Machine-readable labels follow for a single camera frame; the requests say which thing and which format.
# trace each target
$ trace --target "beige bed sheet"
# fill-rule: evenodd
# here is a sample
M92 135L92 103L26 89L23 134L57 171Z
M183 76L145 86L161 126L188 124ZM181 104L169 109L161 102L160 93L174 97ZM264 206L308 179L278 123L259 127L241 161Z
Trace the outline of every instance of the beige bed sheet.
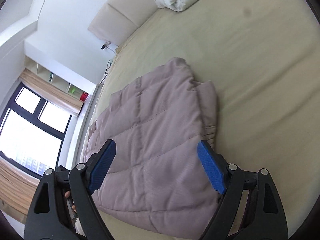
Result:
M214 82L216 151L244 170L270 171L294 233L320 193L320 27L305 0L200 0L182 13L156 11L123 44L92 122L112 93L171 57ZM167 237L103 218L116 239Z

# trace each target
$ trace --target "black window frame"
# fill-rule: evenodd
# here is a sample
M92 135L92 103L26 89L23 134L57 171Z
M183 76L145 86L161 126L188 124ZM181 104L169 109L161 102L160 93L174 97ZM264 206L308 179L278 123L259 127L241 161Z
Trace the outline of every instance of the black window frame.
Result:
M31 91L32 93L34 93L38 97L40 97L40 101L39 101L36 109L34 110L33 114L16 103L16 99L18 98L18 96L20 95L20 93L22 92L22 90L24 88ZM8 118L8 115L9 115L9 113L7 114L7 112L10 109L10 110L16 112L18 115L20 115L22 118L24 118L25 120L27 120L31 124L35 125L36 127L40 128L41 130L43 130L44 132L61 140L60 149L59 149L57 161L56 161L56 167L57 167L58 162L59 162L59 158L60 158L60 153L61 153L63 141L66 136L66 132L67 132L72 115L70 115L70 118L68 120L68 123L67 123L67 126L66 126L64 133L60 132L60 131L56 130L55 128L52 128L51 126L40 121L41 114L42 114L45 106L47 105L47 103L48 103L48 101L46 99L44 99L43 97L38 95L36 92L31 90L30 88L28 88L24 84L20 83L18 85L18 87L16 88L16 90L13 92L12 96L9 99L9 102L7 103L3 113L0 116L0 127L1 127L0 136L1 136L1 132L3 130L3 127L5 125L6 119ZM6 161L8 161L9 163L16 166L18 169L24 171L25 173L27 173L37 179L41 179L41 177L42 177L41 175L22 166L20 163L16 162L15 160L8 158L1 150L0 150L0 156L2 158L4 158Z

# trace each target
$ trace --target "roller blind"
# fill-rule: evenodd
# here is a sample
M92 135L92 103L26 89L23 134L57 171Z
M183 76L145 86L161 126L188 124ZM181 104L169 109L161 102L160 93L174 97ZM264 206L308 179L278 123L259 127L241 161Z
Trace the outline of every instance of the roller blind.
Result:
M28 88L68 113L74 116L80 113L82 101L54 87L27 68L20 75L20 79Z

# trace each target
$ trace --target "window pane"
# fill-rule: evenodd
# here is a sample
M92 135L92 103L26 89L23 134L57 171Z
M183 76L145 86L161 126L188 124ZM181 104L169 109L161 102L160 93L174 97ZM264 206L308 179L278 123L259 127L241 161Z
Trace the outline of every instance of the window pane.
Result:
M4 115L4 118L3 118L2 123L0 125L0 133L1 133L2 126L4 125L5 119L7 118L9 112L10 112L10 108L8 108L7 112Z
M0 135L0 150L24 167L42 175L55 168L61 140L10 111Z
M40 101L40 97L32 93L30 90L24 88L18 98L16 99L16 103L19 106L22 106L24 109L33 114L38 103Z
M40 116L40 121L64 133L69 118L69 113L48 102Z

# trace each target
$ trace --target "upholstered headboard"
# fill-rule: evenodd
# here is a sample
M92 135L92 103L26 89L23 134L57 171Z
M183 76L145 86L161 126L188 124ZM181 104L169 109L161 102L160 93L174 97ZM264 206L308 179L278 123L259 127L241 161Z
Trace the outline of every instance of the upholstered headboard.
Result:
M120 45L157 10L155 0L108 0L88 30Z

